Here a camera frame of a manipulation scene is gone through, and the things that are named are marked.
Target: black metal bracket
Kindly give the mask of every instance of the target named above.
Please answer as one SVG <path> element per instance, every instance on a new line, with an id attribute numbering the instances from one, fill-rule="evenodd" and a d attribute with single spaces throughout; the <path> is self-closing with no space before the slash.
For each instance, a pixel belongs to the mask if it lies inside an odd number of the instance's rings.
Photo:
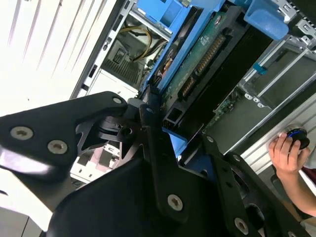
<path id="1" fill-rule="evenodd" d="M 55 181 L 77 156 L 102 146 L 94 124 L 122 116 L 127 103 L 112 92 L 82 97 L 0 118 L 0 166 Z"/>
<path id="2" fill-rule="evenodd" d="M 223 160 L 216 142 L 212 137 L 203 135 L 206 154 L 210 156 L 214 179 L 223 210 L 225 225 L 231 236 L 260 237 L 258 231 L 250 223 L 241 196 L 236 186 L 236 180 L 230 165 Z"/>

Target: circuit board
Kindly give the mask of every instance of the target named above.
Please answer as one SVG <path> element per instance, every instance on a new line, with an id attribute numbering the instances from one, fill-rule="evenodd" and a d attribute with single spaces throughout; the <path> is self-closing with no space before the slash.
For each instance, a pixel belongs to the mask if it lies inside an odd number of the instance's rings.
<path id="1" fill-rule="evenodd" d="M 234 108 L 234 104 L 243 98 L 242 90 L 235 88 L 229 96 L 217 107 L 213 112 L 215 116 L 211 121 L 205 126 L 204 132 L 207 134 L 208 130 L 220 119 L 220 117 Z"/>
<path id="2" fill-rule="evenodd" d="M 166 104 L 175 93 L 178 93 L 194 70 L 196 70 L 197 73 L 201 72 L 203 66 L 211 59 L 212 54 L 214 55 L 216 48 L 213 50 L 212 46 L 213 44 L 214 46 L 219 46 L 219 43 L 216 41 L 218 41 L 217 37 L 221 30 L 221 25 L 225 22 L 225 18 L 225 13 L 218 12 L 207 24 L 200 38 L 162 94 L 162 107 L 164 107 L 164 104 Z"/>

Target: silver screw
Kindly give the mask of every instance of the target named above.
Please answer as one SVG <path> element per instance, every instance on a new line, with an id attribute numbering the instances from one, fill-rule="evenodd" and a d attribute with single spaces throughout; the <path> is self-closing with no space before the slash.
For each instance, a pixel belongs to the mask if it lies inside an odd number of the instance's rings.
<path id="1" fill-rule="evenodd" d="M 61 140 L 52 140 L 47 145 L 47 148 L 50 152 L 56 155 L 62 155 L 66 153 L 68 146 L 65 142 Z"/>
<path id="2" fill-rule="evenodd" d="M 147 110 L 149 113 L 152 113 L 152 114 L 155 113 L 151 108 L 147 108 L 146 110 Z"/>
<path id="3" fill-rule="evenodd" d="M 246 225 L 246 223 L 240 219 L 240 218 L 235 218 L 235 226 L 237 227 L 238 230 L 240 230 L 240 232 L 242 232 L 245 236 L 247 234 L 249 234 L 249 229 L 248 226 Z"/>
<path id="4" fill-rule="evenodd" d="M 118 103 L 118 104 L 121 104 L 122 103 L 122 101 L 120 100 L 120 99 L 118 99 L 118 98 L 113 98 L 113 101 L 115 102 L 115 103 Z"/>
<path id="5" fill-rule="evenodd" d="M 293 232 L 291 232 L 291 231 L 288 232 L 288 236 L 289 237 L 296 237 L 296 235 Z"/>
<path id="6" fill-rule="evenodd" d="M 12 128 L 10 134 L 13 138 L 18 140 L 28 140 L 34 135 L 30 128 L 22 126 Z"/>
<path id="7" fill-rule="evenodd" d="M 237 155 L 233 155 L 233 157 L 235 158 L 235 160 L 240 161 L 239 156 L 237 156 Z"/>
<path id="8" fill-rule="evenodd" d="M 206 138 L 208 139 L 208 141 L 209 141 L 209 142 L 214 142 L 214 140 L 213 140 L 213 138 L 212 138 L 212 137 L 207 136 Z"/>
<path id="9" fill-rule="evenodd" d="M 182 200 L 175 194 L 168 196 L 168 204 L 175 211 L 181 211 L 183 208 Z"/>
<path id="10" fill-rule="evenodd" d="M 216 18 L 214 25 L 218 25 L 222 19 L 222 16 Z"/>

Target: black mounting arm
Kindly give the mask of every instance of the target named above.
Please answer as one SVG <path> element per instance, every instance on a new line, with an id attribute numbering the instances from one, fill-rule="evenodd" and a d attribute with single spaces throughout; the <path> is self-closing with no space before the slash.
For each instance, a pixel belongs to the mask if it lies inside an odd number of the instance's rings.
<path id="1" fill-rule="evenodd" d="M 48 237 L 259 237 L 261 227 L 266 237 L 309 236 L 242 158 L 223 156 L 211 138 L 196 143 L 197 163 L 178 166 L 158 109 L 158 93 L 148 87 L 143 101 L 103 92 L 0 118 L 0 167 L 50 183 L 64 179 L 85 151 L 120 142 L 117 168 L 68 195 Z M 253 223 L 252 203 L 263 207 L 266 226 Z"/>

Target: white panel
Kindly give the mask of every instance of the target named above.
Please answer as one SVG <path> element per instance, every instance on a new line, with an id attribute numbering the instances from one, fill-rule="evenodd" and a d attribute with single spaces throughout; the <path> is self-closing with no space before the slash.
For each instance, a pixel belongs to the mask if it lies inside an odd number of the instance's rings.
<path id="1" fill-rule="evenodd" d="M 116 0 L 2 0 L 0 116 L 70 98 Z"/>
<path id="2" fill-rule="evenodd" d="M 102 70 L 89 94 L 96 94 L 103 91 L 114 92 L 121 96 L 125 101 L 127 101 L 129 98 L 134 98 L 138 92 L 130 85 L 119 79 L 115 80 L 114 76 L 111 76 L 111 74 Z"/>

